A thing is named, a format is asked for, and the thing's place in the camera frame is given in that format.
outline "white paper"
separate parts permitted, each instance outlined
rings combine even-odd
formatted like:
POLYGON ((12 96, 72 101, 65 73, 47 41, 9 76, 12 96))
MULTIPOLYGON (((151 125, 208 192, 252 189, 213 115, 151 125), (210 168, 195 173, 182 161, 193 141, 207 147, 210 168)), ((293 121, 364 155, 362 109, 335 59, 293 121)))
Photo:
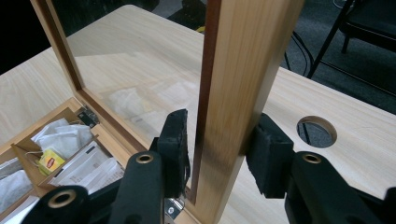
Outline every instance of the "white paper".
POLYGON ((29 196, 19 207, 5 217, 0 224, 19 224, 33 209, 40 199, 36 196, 29 196))
POLYGON ((0 180, 14 174, 21 169, 22 165, 20 161, 18 161, 18 158, 3 162, 0 164, 0 180))
POLYGON ((74 130, 78 131, 78 138, 82 147, 90 143, 90 141, 92 140, 92 133, 90 126, 73 124, 73 125, 67 125, 67 126, 55 128, 56 133, 68 133, 68 132, 73 132, 74 130))
POLYGON ((95 154, 95 156, 97 157, 96 159, 99 164, 108 158, 108 156, 102 151, 97 143, 92 141, 86 147, 84 147, 72 160, 65 164, 62 171, 54 178, 52 178, 49 183, 55 187, 59 186, 61 181, 65 180, 68 176, 70 178, 71 174, 79 169, 79 167, 84 164, 93 154, 95 154))
POLYGON ((24 170, 19 170, 0 180, 0 213, 14 204, 31 188, 32 183, 24 170))
POLYGON ((44 135, 52 134, 55 133, 55 128, 56 127, 61 127, 69 125, 66 119, 58 119, 55 120, 49 124, 47 124, 40 132, 38 132, 35 136, 33 136, 31 139, 37 144, 37 141, 39 138, 41 138, 44 135))

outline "tea bag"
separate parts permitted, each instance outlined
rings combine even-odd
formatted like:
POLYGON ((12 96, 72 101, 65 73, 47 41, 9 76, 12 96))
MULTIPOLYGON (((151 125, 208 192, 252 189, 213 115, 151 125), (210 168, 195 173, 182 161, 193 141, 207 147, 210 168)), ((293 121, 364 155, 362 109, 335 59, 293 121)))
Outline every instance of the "tea bag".
POLYGON ((41 146, 41 150, 43 151, 51 148, 64 160, 69 159, 81 148, 77 130, 42 136, 38 139, 37 144, 41 146))

